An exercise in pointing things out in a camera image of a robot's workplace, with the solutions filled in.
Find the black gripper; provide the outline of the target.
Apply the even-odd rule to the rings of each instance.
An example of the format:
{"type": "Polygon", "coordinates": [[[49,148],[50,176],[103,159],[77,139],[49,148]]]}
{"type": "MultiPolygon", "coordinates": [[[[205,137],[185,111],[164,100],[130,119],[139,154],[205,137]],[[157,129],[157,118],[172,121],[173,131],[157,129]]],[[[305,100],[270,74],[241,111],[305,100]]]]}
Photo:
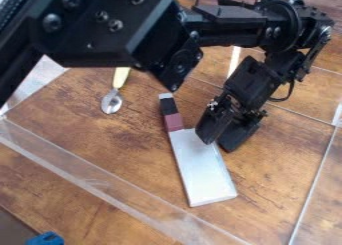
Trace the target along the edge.
{"type": "Polygon", "coordinates": [[[216,140],[228,152],[236,151],[254,135],[266,113],[262,106],[282,79],[265,63],[248,56],[226,80],[222,93],[208,104],[196,127],[205,144],[216,140]]]}

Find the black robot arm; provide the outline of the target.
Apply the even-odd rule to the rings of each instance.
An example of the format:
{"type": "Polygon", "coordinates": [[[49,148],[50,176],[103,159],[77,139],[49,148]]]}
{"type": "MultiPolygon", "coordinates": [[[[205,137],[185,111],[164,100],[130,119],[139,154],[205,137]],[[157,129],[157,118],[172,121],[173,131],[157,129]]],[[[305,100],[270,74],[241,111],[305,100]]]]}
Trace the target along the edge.
{"type": "Polygon", "coordinates": [[[333,19],[304,0],[0,0],[0,106],[43,57],[65,67],[133,67],[177,91],[204,48],[258,47],[209,103],[196,132],[236,150],[266,116],[281,85],[294,85],[332,38],[333,19]]]}

